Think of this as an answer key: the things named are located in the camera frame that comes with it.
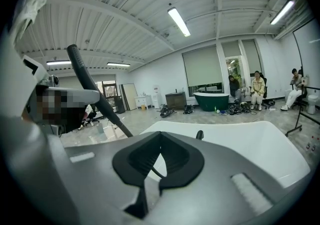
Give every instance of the fluorescent light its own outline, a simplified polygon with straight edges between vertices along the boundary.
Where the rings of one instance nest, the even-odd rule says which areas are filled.
[[[178,13],[177,9],[175,7],[168,10],[168,14],[172,17],[172,19],[175,21],[175,23],[178,25],[182,33],[185,37],[189,37],[191,34],[184,22],[184,20],[181,18],[180,14]]]
[[[51,65],[65,65],[65,64],[71,64],[70,60],[53,60],[53,61],[47,61],[46,64],[48,66]]]
[[[122,67],[130,67],[130,64],[125,64],[125,63],[114,63],[114,62],[108,62],[107,65],[110,66],[122,66]]]
[[[289,9],[295,4],[293,1],[289,1],[285,4],[285,6],[280,10],[280,12],[275,16],[275,18],[270,22],[271,25],[276,24],[288,11]]]

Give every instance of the floor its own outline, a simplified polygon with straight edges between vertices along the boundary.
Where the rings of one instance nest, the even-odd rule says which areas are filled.
[[[140,134],[161,120],[195,124],[239,124],[269,121],[285,134],[288,130],[295,127],[299,111],[297,107],[294,110],[280,111],[281,106],[284,104],[284,100],[277,100],[274,106],[275,110],[255,110],[256,115],[245,113],[238,115],[221,115],[213,112],[205,112],[199,107],[196,107],[195,112],[192,114],[183,114],[183,111],[178,110],[177,113],[166,118],[161,118],[160,113],[154,108],[150,108],[149,110],[135,109],[126,111],[118,116],[133,135]],[[309,116],[320,121],[319,110],[317,110],[316,114]],[[310,168],[314,169],[320,160],[320,140],[317,140],[317,138],[320,138],[319,125],[304,116],[300,117],[299,125],[302,125],[302,131],[296,130],[290,133],[288,138],[303,155]],[[113,127],[114,131],[112,127],[107,119],[103,119],[100,120],[100,123],[95,122],[93,127],[89,124],[81,130],[74,130],[63,134],[61,141],[65,147],[105,143],[117,140],[114,131],[118,139],[126,138],[122,131],[116,126]]]

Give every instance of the toilet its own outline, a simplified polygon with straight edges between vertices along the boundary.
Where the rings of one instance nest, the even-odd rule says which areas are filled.
[[[319,97],[317,95],[309,95],[308,96],[308,109],[306,112],[308,112],[309,114],[314,114],[316,112],[316,103],[318,101]]]

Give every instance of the green bathtub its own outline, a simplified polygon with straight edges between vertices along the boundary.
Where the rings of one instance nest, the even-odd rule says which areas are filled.
[[[226,111],[229,108],[229,94],[194,92],[193,95],[204,111],[215,111],[215,107],[220,111]]]

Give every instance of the brown cabinet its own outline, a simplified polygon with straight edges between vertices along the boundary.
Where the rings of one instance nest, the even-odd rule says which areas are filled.
[[[186,94],[184,92],[174,92],[165,95],[166,104],[174,110],[183,110],[187,105]]]

